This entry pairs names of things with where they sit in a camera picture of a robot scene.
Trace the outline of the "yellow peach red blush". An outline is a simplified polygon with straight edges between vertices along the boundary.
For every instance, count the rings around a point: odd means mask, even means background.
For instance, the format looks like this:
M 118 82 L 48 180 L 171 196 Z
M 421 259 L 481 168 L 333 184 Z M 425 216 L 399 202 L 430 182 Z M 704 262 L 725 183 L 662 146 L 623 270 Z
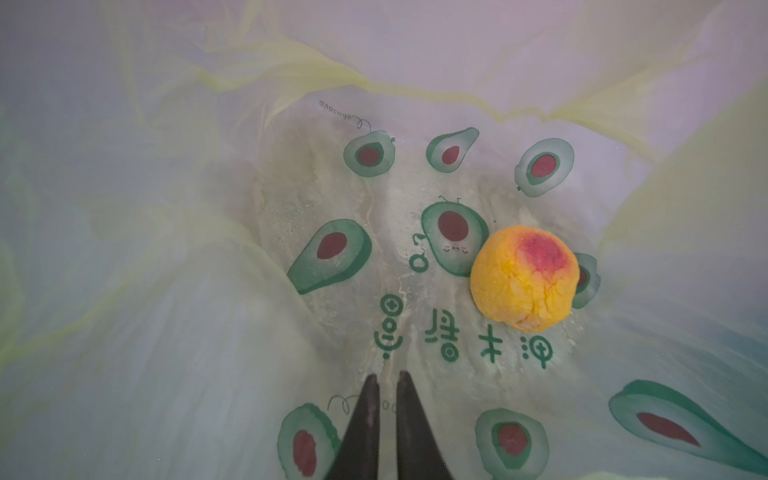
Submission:
M 488 319 L 541 333 L 570 316 L 580 267 L 557 236 L 516 225 L 495 232 L 477 254 L 470 292 Z

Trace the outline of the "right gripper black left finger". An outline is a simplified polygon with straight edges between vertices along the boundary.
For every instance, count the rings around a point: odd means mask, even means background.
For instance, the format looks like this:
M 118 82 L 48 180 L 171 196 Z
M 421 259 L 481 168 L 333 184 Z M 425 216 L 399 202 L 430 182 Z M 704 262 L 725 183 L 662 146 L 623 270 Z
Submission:
M 341 447 L 326 480 L 377 480 L 380 440 L 380 388 L 375 374 L 366 377 Z

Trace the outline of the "yellow plastic bag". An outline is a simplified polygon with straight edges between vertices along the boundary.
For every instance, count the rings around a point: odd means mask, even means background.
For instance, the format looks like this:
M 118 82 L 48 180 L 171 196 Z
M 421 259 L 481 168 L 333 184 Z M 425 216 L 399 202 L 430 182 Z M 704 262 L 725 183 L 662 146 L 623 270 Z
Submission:
M 495 232 L 580 279 L 486 318 Z M 767 475 L 763 1 L 5 1 L 1 475 Z

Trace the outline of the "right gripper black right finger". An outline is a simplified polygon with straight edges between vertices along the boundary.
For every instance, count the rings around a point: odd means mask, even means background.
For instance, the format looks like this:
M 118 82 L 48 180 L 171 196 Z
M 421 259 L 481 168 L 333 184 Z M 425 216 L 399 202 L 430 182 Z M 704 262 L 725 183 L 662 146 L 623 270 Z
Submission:
M 399 480 L 453 480 L 412 377 L 405 370 L 397 382 L 396 435 Z

